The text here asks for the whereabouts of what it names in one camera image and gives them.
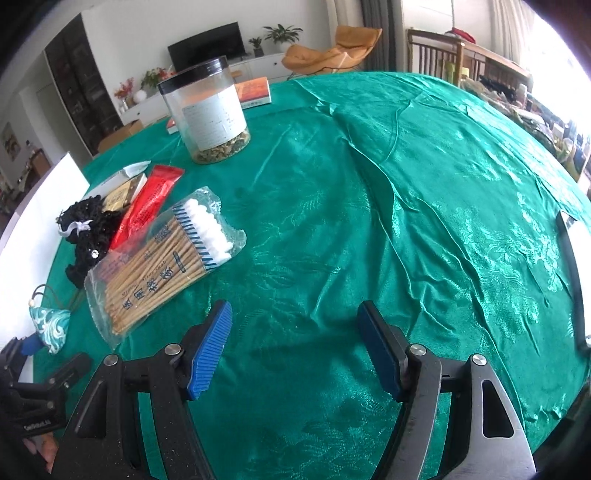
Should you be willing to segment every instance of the plastic jar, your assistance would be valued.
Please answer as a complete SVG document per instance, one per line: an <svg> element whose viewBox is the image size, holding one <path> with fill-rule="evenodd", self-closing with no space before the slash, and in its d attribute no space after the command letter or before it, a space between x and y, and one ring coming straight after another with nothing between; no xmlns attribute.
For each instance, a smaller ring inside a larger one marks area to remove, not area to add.
<svg viewBox="0 0 591 480"><path fill-rule="evenodd" d="M215 163L251 139L226 57L208 60L158 84L196 163Z"/></svg>

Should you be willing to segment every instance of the table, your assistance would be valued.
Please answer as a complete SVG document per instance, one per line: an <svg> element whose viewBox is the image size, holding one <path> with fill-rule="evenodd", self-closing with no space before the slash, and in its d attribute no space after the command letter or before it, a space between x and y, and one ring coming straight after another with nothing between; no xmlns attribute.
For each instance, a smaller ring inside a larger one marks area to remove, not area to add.
<svg viewBox="0 0 591 480"><path fill-rule="evenodd" d="M252 141L219 164L193 164L161 122L85 168L91 187L136 161L185 168L166 207L207 185L248 236L235 259L156 311L117 352L152 355L216 299L229 300L226 348L209 390L190 405L218 478L367 479L398 412L354 322L371 299L436 355L484 354L539 446L587 372L574 350L555 224L562 208L591 228L573 180L520 127L432 77L326 75L273 85L272 99L245 111ZM72 259L63 242L49 284L64 298ZM78 351L95 366L109 353L86 305L64 349L37 355L36 378ZM445 437L449 397L440 398L427 476ZM163 478L145 394L140 403L152 474Z"/></svg>

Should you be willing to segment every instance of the jar label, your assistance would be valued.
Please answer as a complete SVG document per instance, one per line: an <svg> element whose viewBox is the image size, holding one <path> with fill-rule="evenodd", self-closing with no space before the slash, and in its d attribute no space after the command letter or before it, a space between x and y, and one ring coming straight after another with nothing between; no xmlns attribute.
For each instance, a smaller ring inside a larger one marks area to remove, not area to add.
<svg viewBox="0 0 591 480"><path fill-rule="evenodd" d="M234 85L205 100L183 108L191 136L199 150L217 147L246 128L246 120Z"/></svg>

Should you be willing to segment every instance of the flower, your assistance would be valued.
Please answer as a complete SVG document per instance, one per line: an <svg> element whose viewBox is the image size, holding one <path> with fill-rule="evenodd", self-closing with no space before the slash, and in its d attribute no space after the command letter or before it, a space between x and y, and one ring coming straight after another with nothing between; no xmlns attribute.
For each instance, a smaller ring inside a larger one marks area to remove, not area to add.
<svg viewBox="0 0 591 480"><path fill-rule="evenodd" d="M115 91L115 96L119 100L125 100L127 97L131 95L132 90L134 89L134 78L128 78L125 83L121 83L119 85L119 90Z"/></svg>

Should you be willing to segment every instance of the metal bolt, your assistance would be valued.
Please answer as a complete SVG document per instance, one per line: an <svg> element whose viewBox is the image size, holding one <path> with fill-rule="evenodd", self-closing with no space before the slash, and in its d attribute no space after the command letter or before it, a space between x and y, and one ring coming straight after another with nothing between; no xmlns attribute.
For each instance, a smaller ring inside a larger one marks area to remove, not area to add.
<svg viewBox="0 0 591 480"><path fill-rule="evenodd" d="M177 343L169 343L164 347L164 353L167 355L178 355L181 352L181 346Z"/></svg>
<svg viewBox="0 0 591 480"><path fill-rule="evenodd" d="M420 343L414 343L410 346L410 351L413 355L416 356L423 356L425 353L427 353L427 349L421 345Z"/></svg>
<svg viewBox="0 0 591 480"><path fill-rule="evenodd" d="M476 365L480 365L481 367L483 365L486 365L486 358L484 355L481 355L479 353L472 355L472 361L476 364Z"/></svg>
<svg viewBox="0 0 591 480"><path fill-rule="evenodd" d="M107 355L105 357L105 359L103 360L103 363L107 366L107 367L112 367L113 365L115 365L117 362L119 361L119 357L117 355L115 355L114 353Z"/></svg>

